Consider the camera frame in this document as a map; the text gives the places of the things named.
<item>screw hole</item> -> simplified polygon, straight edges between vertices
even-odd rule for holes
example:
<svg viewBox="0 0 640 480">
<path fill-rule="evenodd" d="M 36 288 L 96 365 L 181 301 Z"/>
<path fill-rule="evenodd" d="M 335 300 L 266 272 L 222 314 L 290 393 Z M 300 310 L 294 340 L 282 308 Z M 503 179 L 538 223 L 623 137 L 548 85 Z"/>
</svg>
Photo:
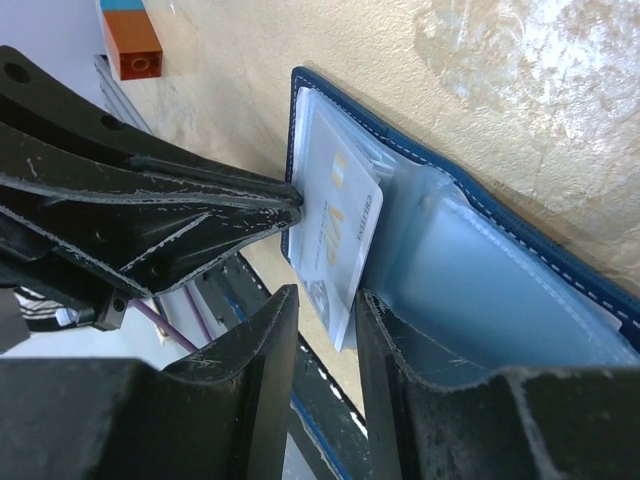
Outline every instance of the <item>screw hole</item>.
<svg viewBox="0 0 640 480">
<path fill-rule="evenodd" d="M 120 130 L 124 126 L 124 123 L 122 123 L 112 115 L 104 115 L 100 119 L 100 123 L 102 123 L 102 125 L 107 127 L 109 130 Z"/>
<path fill-rule="evenodd" d="M 104 230 L 96 230 L 96 240 L 98 240 L 99 242 L 106 242 L 107 232 L 105 232 Z"/>
<path fill-rule="evenodd" d="M 125 308 L 125 304 L 124 304 L 124 302 L 122 301 L 122 299 L 120 299 L 120 298 L 116 298 L 116 299 L 113 301 L 113 309 L 114 309 L 116 312 L 124 312 L 124 308 Z"/>
<path fill-rule="evenodd" d="M 17 63 L 7 63 L 4 66 L 4 72 L 14 82 L 29 83 L 31 81 L 31 75 L 29 75 L 29 72 Z"/>
</svg>

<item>white stitching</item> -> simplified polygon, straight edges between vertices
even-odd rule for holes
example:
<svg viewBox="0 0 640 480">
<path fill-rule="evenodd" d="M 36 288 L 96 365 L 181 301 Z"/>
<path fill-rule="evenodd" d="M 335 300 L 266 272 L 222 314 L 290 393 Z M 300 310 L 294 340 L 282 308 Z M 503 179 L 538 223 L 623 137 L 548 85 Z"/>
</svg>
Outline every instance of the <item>white stitching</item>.
<svg viewBox="0 0 640 480">
<path fill-rule="evenodd" d="M 292 117 L 292 121 L 291 121 L 291 127 L 290 127 L 290 129 L 289 129 L 289 143 L 290 143 L 290 144 L 292 143 L 292 140 L 293 140 L 293 133 L 294 133 L 294 131 L 295 131 L 295 120 L 296 120 L 296 105 L 295 105 L 295 101 L 297 100 L 297 95 L 298 95 L 298 81 L 299 81 L 299 80 L 301 80 L 303 83 L 307 84 L 308 86 L 312 87 L 314 90 L 320 91 L 320 90 L 318 89 L 318 87 L 317 87 L 316 85 L 314 85 L 313 83 L 311 83 L 309 80 L 304 79 L 304 78 L 300 77 L 299 75 L 296 75 L 296 77 L 295 77 L 295 79 L 294 79 L 294 81 L 293 81 L 293 88 L 294 88 L 295 95 L 294 95 L 294 105 L 293 105 L 293 117 Z M 371 127 L 369 127 L 367 124 L 365 124 L 364 122 L 362 122 L 362 121 L 360 121 L 359 119 L 357 119 L 356 117 L 354 117 L 350 112 L 346 111 L 344 108 L 342 108 L 342 107 L 341 107 L 340 105 L 338 105 L 336 102 L 334 102 L 334 101 L 333 101 L 333 100 L 331 100 L 331 99 L 328 99 L 328 100 L 329 100 L 331 103 L 333 103 L 337 108 L 339 108 L 339 109 L 340 109 L 340 110 L 342 110 L 344 113 L 346 113 L 347 115 L 349 115 L 349 116 L 350 116 L 354 121 L 356 121 L 358 124 L 362 125 L 362 127 L 364 127 L 364 128 L 365 128 L 369 133 L 371 133 L 373 136 L 375 136 L 376 138 L 378 138 L 378 139 L 380 139 L 381 141 L 383 141 L 383 143 L 384 143 L 384 140 L 386 140 L 386 141 L 388 141 L 389 143 L 391 143 L 391 144 L 395 145 L 395 146 L 396 146 L 396 148 L 401 149 L 402 151 L 404 151 L 405 153 L 408 153 L 409 155 L 411 155 L 411 156 L 412 156 L 412 157 L 414 157 L 414 158 L 419 158 L 419 159 L 420 159 L 420 160 L 422 160 L 426 165 L 429 165 L 429 166 L 431 166 L 431 167 L 433 167 L 433 168 L 436 168 L 436 169 L 437 169 L 437 170 L 439 170 L 440 172 L 442 172 L 442 173 L 444 173 L 445 175 L 447 175 L 449 178 L 451 178 L 451 179 L 454 181 L 454 183 L 455 183 L 456 185 L 458 185 L 459 187 L 461 187 L 461 188 L 462 188 L 462 189 L 467 193 L 467 195 L 471 196 L 471 198 L 472 198 L 472 199 L 473 199 L 473 200 L 474 200 L 474 201 L 475 201 L 475 202 L 476 202 L 476 203 L 477 203 L 477 204 L 478 204 L 482 209 L 484 209 L 485 213 L 489 216 L 489 218 L 490 218 L 490 219 L 491 219 L 491 220 L 492 220 L 492 221 L 493 221 L 493 222 L 494 222 L 498 227 L 500 227 L 500 229 L 501 229 L 501 230 L 503 230 L 503 231 L 505 231 L 506 233 L 508 233 L 511 237 L 513 237 L 513 238 L 517 239 L 517 240 L 518 240 L 522 245 L 524 245 L 525 247 L 528 247 L 528 245 L 527 245 L 523 240 L 521 240 L 520 238 L 518 238 L 518 237 L 517 237 L 514 233 L 512 233 L 511 231 L 507 230 L 503 225 L 501 225 L 500 223 L 498 223 L 498 221 L 497 221 L 495 218 L 493 218 L 493 215 L 491 214 L 490 210 L 489 210 L 488 208 L 486 208 L 486 207 L 485 207 L 481 202 L 479 202 L 479 201 L 478 201 L 478 199 L 477 199 L 474 195 L 471 195 L 471 193 L 469 192 L 469 190 L 468 190 L 465 186 L 460 185 L 460 183 L 459 183 L 458 179 L 457 179 L 457 178 L 455 178 L 451 173 L 447 172 L 446 170 L 444 170 L 444 169 L 443 169 L 442 167 L 440 167 L 439 165 L 434 165 L 434 164 L 433 164 L 433 163 L 431 163 L 429 160 L 427 160 L 427 159 L 426 159 L 426 158 L 424 158 L 424 157 L 421 157 L 420 155 L 416 154 L 415 152 L 411 152 L 411 151 L 409 151 L 408 149 L 406 149 L 405 147 L 403 147 L 403 146 L 401 146 L 401 145 L 398 145 L 396 142 L 394 142 L 394 141 L 393 141 L 393 140 L 391 140 L 390 138 L 383 137 L 383 136 L 382 136 L 382 135 L 380 135 L 379 133 L 375 132 L 375 131 L 374 131 Z M 289 162 L 289 164 L 291 164 L 291 163 L 292 163 L 292 158 L 291 158 L 291 157 L 292 157 L 292 155 L 293 155 L 293 149 L 291 149 L 290 155 L 289 155 L 289 156 L 288 156 L 288 158 L 287 158 L 287 161 Z M 542 260 L 544 263 L 549 263 L 549 262 L 548 262 L 548 260 L 544 257 L 544 255 L 540 255 L 540 254 L 539 254 L 535 249 L 533 249 L 533 248 L 531 248 L 531 247 L 528 247 L 528 248 L 529 248 L 529 251 L 531 251 L 534 255 L 537 255 L 537 256 L 540 258 L 540 260 Z M 552 265 L 551 265 L 551 267 L 552 267 L 555 271 L 560 272 L 560 269 L 559 269 L 556 265 L 553 265 L 553 264 L 552 264 Z M 565 272 L 561 272 L 561 273 L 562 273 L 562 275 L 563 275 L 565 278 L 567 278 L 567 279 L 569 279 L 569 280 L 572 280 L 571 276 L 570 276 L 570 275 L 568 275 L 567 273 L 565 273 Z M 579 289 L 584 290 L 584 286 L 583 286 L 582 284 L 580 284 L 580 283 L 578 283 L 578 282 L 575 282 L 575 281 L 573 282 L 573 284 L 574 284 L 576 287 L 578 287 Z M 588 292 L 588 294 L 589 294 L 589 296 L 590 296 L 591 298 L 593 298 L 594 300 L 598 301 L 598 303 L 601 303 L 601 301 L 600 301 L 600 300 L 598 300 L 598 297 L 597 297 L 595 294 L 593 294 L 592 292 Z M 611 304 L 609 304 L 608 302 L 606 302 L 606 301 L 604 301 L 604 300 L 602 301 L 602 303 L 601 303 L 601 304 L 602 304 L 602 305 L 604 305 L 604 306 L 611 305 Z M 629 319 L 629 315 L 627 315 L 625 312 L 623 312 L 623 311 L 621 311 L 621 310 L 618 310 L 618 311 L 617 311 L 617 314 L 618 314 L 620 317 L 622 317 L 622 318 Z"/>
</svg>

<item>cable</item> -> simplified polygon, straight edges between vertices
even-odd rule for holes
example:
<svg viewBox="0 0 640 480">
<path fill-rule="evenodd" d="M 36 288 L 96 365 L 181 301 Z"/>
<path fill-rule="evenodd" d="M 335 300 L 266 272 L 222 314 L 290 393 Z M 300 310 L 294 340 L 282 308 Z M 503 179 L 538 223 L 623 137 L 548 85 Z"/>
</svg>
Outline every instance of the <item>cable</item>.
<svg viewBox="0 0 640 480">
<path fill-rule="evenodd" d="M 142 314 L 144 314 L 149 320 L 156 324 L 159 328 L 167 332 L 167 334 L 178 342 L 189 353 L 193 353 L 196 350 L 196 346 L 191 343 L 184 335 L 176 330 L 169 322 L 165 322 L 160 315 L 153 311 L 151 307 L 145 304 L 139 298 L 131 300 L 130 304 L 137 308 Z"/>
<path fill-rule="evenodd" d="M 195 315 L 196 321 L 200 326 L 200 330 L 202 330 L 202 333 L 204 333 L 204 336 L 207 339 L 207 343 L 213 342 L 213 336 L 211 335 L 211 332 L 209 332 L 209 329 L 207 328 L 207 324 L 205 323 L 204 318 L 200 313 L 200 310 L 198 310 L 196 301 L 193 299 L 193 295 L 191 295 L 191 292 L 189 291 L 189 286 L 185 285 L 184 287 L 182 287 L 182 289 L 184 290 L 184 294 L 187 297 L 187 302 L 189 302 L 189 305 L 191 305 L 191 310 L 193 310 L 193 314 Z"/>
</svg>

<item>blue strip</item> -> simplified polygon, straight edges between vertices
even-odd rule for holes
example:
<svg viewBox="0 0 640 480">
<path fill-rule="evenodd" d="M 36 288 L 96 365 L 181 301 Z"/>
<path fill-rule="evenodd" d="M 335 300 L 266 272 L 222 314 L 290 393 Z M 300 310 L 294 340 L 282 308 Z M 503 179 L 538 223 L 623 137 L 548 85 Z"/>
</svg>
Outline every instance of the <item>blue strip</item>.
<svg viewBox="0 0 640 480">
<path fill-rule="evenodd" d="M 338 460 L 338 458 L 336 457 L 335 453 L 333 452 L 333 449 L 329 446 L 329 444 L 325 440 L 324 436 L 322 435 L 322 432 L 318 430 L 318 427 L 316 426 L 315 422 L 309 416 L 309 414 L 307 413 L 307 410 L 302 405 L 302 402 L 298 400 L 298 397 L 296 397 L 295 393 L 291 394 L 291 401 L 293 402 L 293 405 L 295 406 L 296 410 L 304 420 L 304 423 L 307 424 L 307 426 L 313 433 L 313 436 L 316 437 L 316 440 L 322 447 L 322 450 L 324 450 L 324 453 L 329 459 L 329 461 L 331 462 L 331 464 L 338 471 L 338 474 L 340 474 L 340 476 L 345 480 L 351 480 L 351 475 L 349 475 L 349 473 L 345 470 L 342 463 L 340 463 L 340 460 Z"/>
<path fill-rule="evenodd" d="M 234 311 L 234 313 L 238 316 L 238 319 L 241 322 L 244 322 L 247 319 L 247 317 L 245 316 L 244 312 L 240 308 L 240 305 L 238 305 L 238 303 L 233 298 L 231 298 L 230 295 L 227 295 L 226 293 L 224 294 L 224 298 L 227 300 L 227 303 L 229 304 L 231 309 Z M 324 436 L 322 435 L 322 432 L 318 429 L 317 425 L 315 424 L 313 419 L 309 416 L 309 414 L 307 413 L 307 410 L 304 408 L 304 405 L 302 405 L 302 402 L 298 399 L 298 397 L 296 397 L 295 393 L 291 394 L 291 401 L 293 402 L 293 405 L 296 411 L 300 414 L 304 423 L 307 424 L 307 427 L 309 427 L 309 429 L 313 433 L 313 436 L 316 438 L 316 441 L 320 444 L 325 455 L 327 456 L 331 464 L 334 466 L 334 468 L 338 471 L 340 476 L 345 480 L 351 480 L 351 475 L 349 475 L 349 473 L 345 470 L 342 463 L 340 463 L 340 460 L 338 460 L 338 457 L 336 457 L 336 454 L 334 453 L 333 449 L 327 443 Z"/>
<path fill-rule="evenodd" d="M 100 0 L 103 12 L 144 10 L 142 0 Z"/>
</svg>

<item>lego stud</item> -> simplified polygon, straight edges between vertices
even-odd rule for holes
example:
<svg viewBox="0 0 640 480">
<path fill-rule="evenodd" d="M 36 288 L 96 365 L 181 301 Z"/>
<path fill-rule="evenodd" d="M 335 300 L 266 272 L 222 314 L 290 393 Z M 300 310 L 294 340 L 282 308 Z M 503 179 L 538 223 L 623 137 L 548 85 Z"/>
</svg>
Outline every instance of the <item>lego stud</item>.
<svg viewBox="0 0 640 480">
<path fill-rule="evenodd" d="M 136 58 L 133 62 L 131 62 L 131 69 L 135 72 L 144 72 L 148 70 L 151 66 L 149 60 L 146 58 Z"/>
</svg>

